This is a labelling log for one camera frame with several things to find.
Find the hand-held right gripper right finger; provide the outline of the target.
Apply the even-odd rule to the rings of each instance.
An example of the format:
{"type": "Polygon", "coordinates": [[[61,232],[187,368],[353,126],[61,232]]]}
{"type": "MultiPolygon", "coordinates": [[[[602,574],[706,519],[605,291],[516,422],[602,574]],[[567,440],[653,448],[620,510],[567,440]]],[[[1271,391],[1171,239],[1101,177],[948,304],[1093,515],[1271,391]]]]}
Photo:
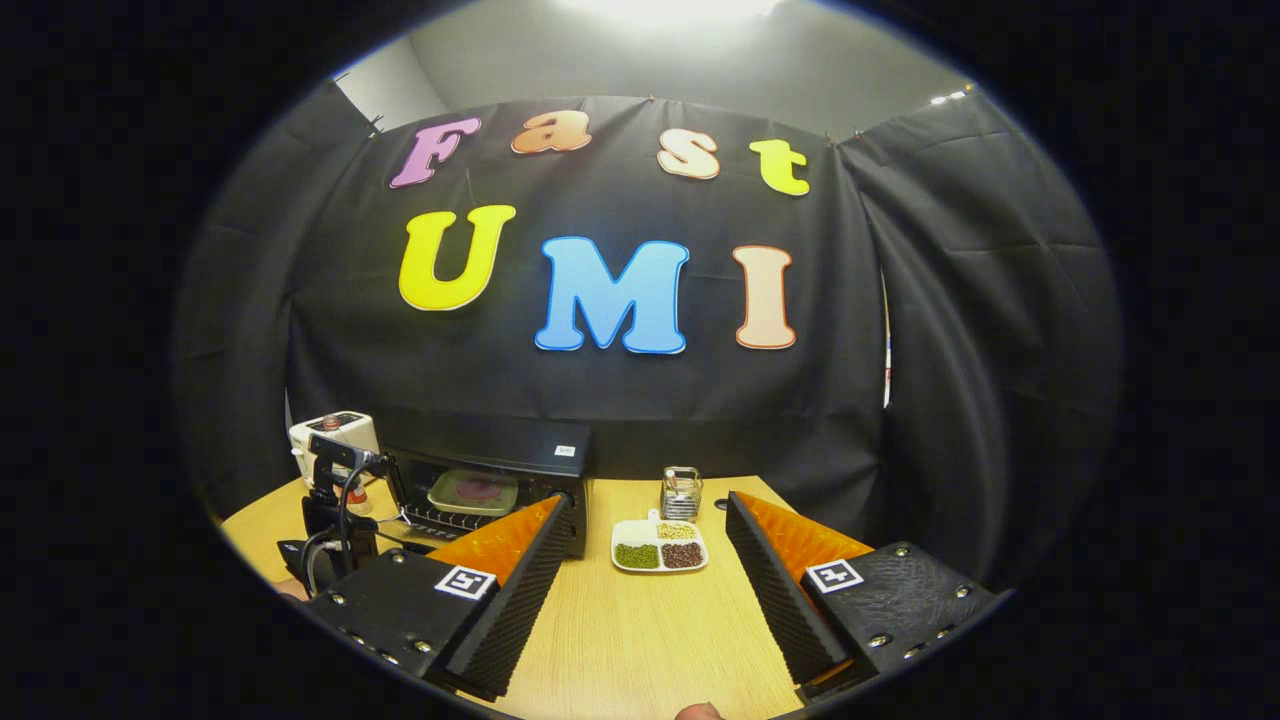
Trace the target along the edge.
{"type": "Polygon", "coordinates": [[[728,495],[724,532],[808,706],[901,676],[1002,606],[914,543],[872,548],[753,495],[728,495]]]}

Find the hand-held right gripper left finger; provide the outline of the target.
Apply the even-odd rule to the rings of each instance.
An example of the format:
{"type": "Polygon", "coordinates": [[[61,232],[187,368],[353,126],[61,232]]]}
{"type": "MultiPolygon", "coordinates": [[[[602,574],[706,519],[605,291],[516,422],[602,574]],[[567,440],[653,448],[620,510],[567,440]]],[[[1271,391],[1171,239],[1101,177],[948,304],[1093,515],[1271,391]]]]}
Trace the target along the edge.
{"type": "Polygon", "coordinates": [[[494,701],[573,534],[553,493],[421,555],[388,550],[303,602],[317,624],[406,676],[494,701]]]}

